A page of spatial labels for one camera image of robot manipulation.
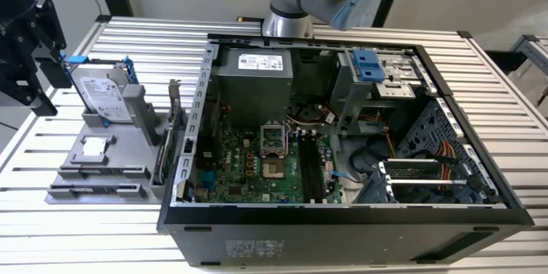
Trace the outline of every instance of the slotted aluminum table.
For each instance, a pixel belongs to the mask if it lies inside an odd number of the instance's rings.
[[[254,22],[209,23],[115,17],[94,25],[77,50],[91,58],[135,62],[147,100],[169,109],[169,82],[182,81],[182,101],[193,103],[209,33],[259,35]],[[491,151],[537,227],[451,266],[406,268],[233,268],[249,273],[548,272],[548,124],[481,50],[457,32],[317,26],[319,39],[425,45],[461,107]],[[83,126],[74,89],[50,90],[57,117],[31,115],[0,155],[0,273],[202,273],[190,268],[170,236],[157,233],[159,205],[49,205],[57,177]]]

